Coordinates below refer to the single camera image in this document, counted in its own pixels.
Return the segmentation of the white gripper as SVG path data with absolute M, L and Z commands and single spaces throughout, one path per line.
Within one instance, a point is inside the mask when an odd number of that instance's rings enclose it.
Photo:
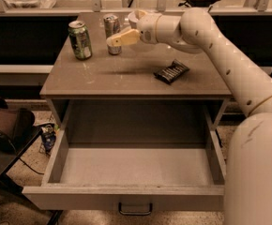
M 157 23 L 160 13 L 150 13 L 145 10 L 134 10 L 128 15 L 129 25 L 120 33 L 106 39 L 110 47 L 121 47 L 136 44 L 140 40 L 144 43 L 157 44 Z

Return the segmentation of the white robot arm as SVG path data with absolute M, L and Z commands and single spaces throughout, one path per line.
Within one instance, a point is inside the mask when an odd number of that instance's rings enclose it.
M 272 78 L 220 32 L 204 8 L 178 17 L 136 10 L 128 19 L 130 27 L 108 37 L 108 45 L 141 40 L 209 57 L 246 115 L 229 144 L 224 225 L 272 225 Z

